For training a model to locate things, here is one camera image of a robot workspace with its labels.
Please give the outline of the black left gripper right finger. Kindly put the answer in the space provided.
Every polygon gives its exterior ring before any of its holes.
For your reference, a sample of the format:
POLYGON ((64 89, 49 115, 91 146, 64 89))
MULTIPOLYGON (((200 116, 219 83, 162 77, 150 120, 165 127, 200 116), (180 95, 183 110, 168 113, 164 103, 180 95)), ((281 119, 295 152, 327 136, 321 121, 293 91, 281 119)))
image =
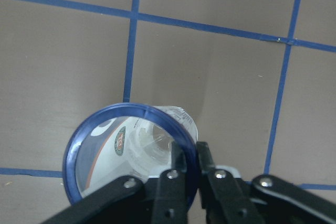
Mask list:
POLYGON ((249 196, 244 194, 237 179, 222 168, 216 168, 206 142, 197 142, 202 208, 206 223, 264 223, 249 196))

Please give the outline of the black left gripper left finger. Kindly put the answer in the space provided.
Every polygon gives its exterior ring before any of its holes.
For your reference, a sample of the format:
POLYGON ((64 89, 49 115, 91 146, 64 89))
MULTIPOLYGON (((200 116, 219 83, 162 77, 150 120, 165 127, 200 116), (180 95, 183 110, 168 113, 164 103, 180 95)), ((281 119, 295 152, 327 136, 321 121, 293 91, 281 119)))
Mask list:
POLYGON ((153 202, 151 223, 187 223, 186 159, 175 142, 171 168, 161 173, 153 202))

